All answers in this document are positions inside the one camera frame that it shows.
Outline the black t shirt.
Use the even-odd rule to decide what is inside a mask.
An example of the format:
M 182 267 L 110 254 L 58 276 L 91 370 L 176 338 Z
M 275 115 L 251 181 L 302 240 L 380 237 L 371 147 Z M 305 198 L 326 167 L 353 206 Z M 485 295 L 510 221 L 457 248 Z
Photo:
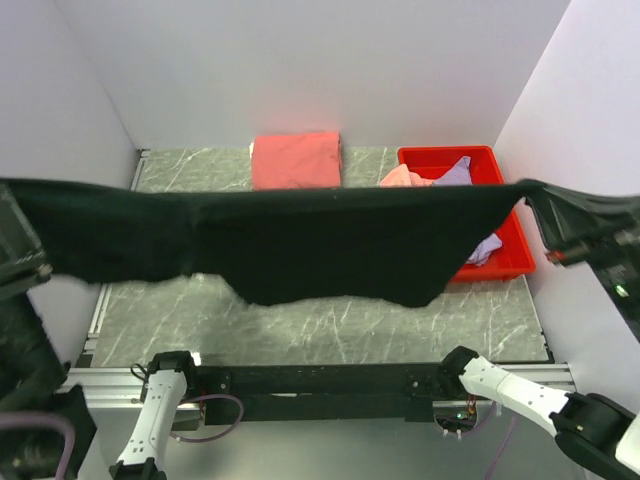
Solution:
M 60 275 L 147 283 L 218 275 L 261 306 L 355 296 L 405 307 L 449 282 L 407 243 L 435 237 L 459 186 L 143 193 L 66 181 L 8 183 Z M 513 206 L 542 189 L 504 185 Z

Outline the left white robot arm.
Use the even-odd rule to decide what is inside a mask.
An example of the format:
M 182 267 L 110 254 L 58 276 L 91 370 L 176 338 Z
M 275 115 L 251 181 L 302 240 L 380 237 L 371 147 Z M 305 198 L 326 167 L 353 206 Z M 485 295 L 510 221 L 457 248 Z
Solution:
M 4 479 L 163 479 L 174 417 L 200 378 L 178 352 L 151 366 L 137 422 L 117 461 L 102 458 L 81 385 L 60 387 L 58 359 L 28 296 L 53 266 L 7 184 L 1 186 L 1 476 Z

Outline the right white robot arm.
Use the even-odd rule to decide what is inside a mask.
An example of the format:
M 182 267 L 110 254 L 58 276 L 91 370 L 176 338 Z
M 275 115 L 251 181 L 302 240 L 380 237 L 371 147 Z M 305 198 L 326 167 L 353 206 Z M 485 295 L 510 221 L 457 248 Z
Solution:
M 548 186 L 527 197 L 548 260 L 586 263 L 633 334 L 639 332 L 639 199 Z M 606 396 L 565 392 L 459 346 L 438 366 L 440 390 L 492 400 L 543 428 L 571 460 L 603 479 L 639 476 L 639 417 Z

